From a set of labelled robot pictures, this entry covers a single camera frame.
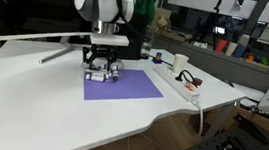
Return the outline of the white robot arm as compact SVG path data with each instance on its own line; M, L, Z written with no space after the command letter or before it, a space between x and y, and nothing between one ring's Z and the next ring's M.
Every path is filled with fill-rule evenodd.
M97 57L107 60L106 70L113 70L117 60L117 46L129 45L127 36L117 35L118 23L128 24L133 17L133 0L74 0L75 8L85 21L92 22L98 31L89 35L91 47L85 49L83 62L93 69Z

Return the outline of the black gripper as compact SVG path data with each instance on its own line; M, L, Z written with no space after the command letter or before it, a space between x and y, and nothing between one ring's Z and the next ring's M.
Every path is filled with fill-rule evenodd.
M89 62L89 69L95 70L94 61L98 57L107 60L106 70L109 71L111 64L116 62L118 51L112 45L92 45L89 48L83 48L83 61Z

